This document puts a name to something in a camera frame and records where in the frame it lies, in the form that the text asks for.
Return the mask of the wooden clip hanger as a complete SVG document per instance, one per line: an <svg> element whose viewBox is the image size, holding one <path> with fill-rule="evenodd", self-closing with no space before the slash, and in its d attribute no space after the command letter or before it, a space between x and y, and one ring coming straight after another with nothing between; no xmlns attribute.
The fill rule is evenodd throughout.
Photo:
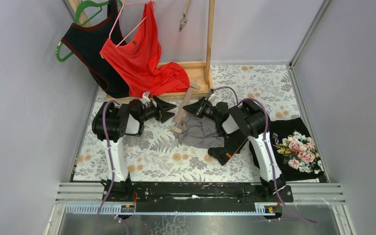
<svg viewBox="0 0 376 235"><path fill-rule="evenodd" d="M192 93L194 90L199 90L201 89L201 87L195 83L191 83L190 84L190 87L188 88L188 90L186 91L186 94L182 100L182 103L180 105L180 108L175 116L175 119L174 119L174 122L173 124L171 125L170 129L175 132L175 133L181 133L182 130L180 128L180 123L181 123L181 120L182 120L182 117L184 115L184 112L185 110L183 109L184 106L186 106L192 96Z"/></svg>

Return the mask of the grey striped underwear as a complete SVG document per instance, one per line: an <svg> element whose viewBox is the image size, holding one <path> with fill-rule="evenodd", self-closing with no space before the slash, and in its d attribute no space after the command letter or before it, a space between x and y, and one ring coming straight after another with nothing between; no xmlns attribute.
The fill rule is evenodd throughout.
<svg viewBox="0 0 376 235"><path fill-rule="evenodd" d="M180 130L180 133L174 132L180 144L202 149L224 147L224 137L218 134L215 122L208 117L186 114Z"/></svg>

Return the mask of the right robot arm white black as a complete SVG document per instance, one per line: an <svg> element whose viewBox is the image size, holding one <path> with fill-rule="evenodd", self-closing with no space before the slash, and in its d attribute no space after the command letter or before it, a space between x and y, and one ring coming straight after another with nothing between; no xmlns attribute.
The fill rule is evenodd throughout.
<svg viewBox="0 0 376 235"><path fill-rule="evenodd" d="M225 165L245 144L259 169L260 182L274 193L285 187L285 178L276 163L268 130L270 118L265 109L251 99L232 107L226 102L213 105L206 97L182 107L186 116L176 134L178 142L207 149L208 155Z"/></svg>

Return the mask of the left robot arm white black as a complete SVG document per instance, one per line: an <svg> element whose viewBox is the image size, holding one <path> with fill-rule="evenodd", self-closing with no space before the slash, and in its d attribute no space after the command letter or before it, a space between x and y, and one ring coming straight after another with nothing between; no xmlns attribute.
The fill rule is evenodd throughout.
<svg viewBox="0 0 376 235"><path fill-rule="evenodd" d="M150 119L161 123L168 121L175 116L175 113L171 112L175 108L175 104L163 101L157 96L153 96L152 100L133 99L123 104L111 100L101 105L93 118L91 128L97 139L104 144L111 181L124 182L129 177L124 159L124 137L141 136L144 123Z"/></svg>

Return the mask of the black underwear orange trim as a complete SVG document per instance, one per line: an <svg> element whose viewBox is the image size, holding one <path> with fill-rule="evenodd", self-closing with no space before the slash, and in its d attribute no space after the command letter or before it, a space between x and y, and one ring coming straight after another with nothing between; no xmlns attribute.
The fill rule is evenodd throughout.
<svg viewBox="0 0 376 235"><path fill-rule="evenodd" d="M236 153L240 153L246 144L248 137L241 130L229 134L224 138L224 146L208 149L208 155L225 165Z"/></svg>

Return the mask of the wooden clothes rack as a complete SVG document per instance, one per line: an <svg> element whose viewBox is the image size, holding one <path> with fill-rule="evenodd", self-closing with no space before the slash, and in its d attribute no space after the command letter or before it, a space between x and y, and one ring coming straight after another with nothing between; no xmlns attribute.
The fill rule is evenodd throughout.
<svg viewBox="0 0 376 235"><path fill-rule="evenodd" d="M81 4L81 0L67 0L68 6L71 7L74 13L78 10L78 6ZM190 82L195 83L201 87L199 90L194 90L191 98L197 98L201 96L209 95L209 89L213 88L212 84L212 72L211 72L211 54L212 54L212 34L213 34L213 19L214 19L214 7L215 0L209 0L208 9L208 29L207 29L207 46L206 46L206 60L205 61L187 61L187 62L177 62L182 66L187 75L189 76ZM79 22L84 23L89 19L86 14L80 13ZM186 93L165 93L159 96L160 99L168 100L182 100ZM110 95L106 95L107 100L116 101L130 101L135 97L125 97L125 98L113 98Z"/></svg>

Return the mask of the floral patterned table mat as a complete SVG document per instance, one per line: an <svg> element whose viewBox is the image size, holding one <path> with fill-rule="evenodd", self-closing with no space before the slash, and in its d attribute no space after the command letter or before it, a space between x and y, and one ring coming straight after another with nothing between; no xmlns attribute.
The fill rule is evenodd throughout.
<svg viewBox="0 0 376 235"><path fill-rule="evenodd" d="M237 100L255 98L264 104L272 120L300 116L287 65L212 65L211 72L217 88L213 103L234 105ZM206 149L179 144L170 126L171 121L151 119L140 137L124 138L125 166L133 181L259 181L259 169L248 146L221 165ZM88 128L72 179L99 181L108 176L104 146Z"/></svg>

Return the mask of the black floral garment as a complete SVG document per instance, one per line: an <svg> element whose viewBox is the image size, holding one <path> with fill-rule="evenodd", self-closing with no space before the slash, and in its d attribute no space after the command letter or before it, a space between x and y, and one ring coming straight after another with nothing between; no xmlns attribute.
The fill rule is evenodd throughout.
<svg viewBox="0 0 376 235"><path fill-rule="evenodd" d="M269 122L269 146L286 182L325 177L319 151L301 118Z"/></svg>

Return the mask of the dark tank top red trim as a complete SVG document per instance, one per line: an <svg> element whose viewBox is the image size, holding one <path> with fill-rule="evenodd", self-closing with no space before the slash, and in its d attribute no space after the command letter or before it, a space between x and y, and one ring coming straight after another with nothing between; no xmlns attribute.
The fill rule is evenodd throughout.
<svg viewBox="0 0 376 235"><path fill-rule="evenodd" d="M128 97L129 86L100 56L100 51L109 38L120 8L121 4L116 0L108 1L106 19L91 27L72 23L61 39L61 42L88 68L98 86L113 98Z"/></svg>

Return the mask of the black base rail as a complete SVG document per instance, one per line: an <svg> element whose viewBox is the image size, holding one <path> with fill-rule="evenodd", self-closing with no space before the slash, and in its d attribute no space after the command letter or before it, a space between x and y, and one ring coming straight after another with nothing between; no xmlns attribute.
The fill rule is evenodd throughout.
<svg viewBox="0 0 376 235"><path fill-rule="evenodd" d="M278 193L260 183L112 182L101 181L102 198L126 203L122 212L236 213L257 212L258 205L294 201L290 186Z"/></svg>

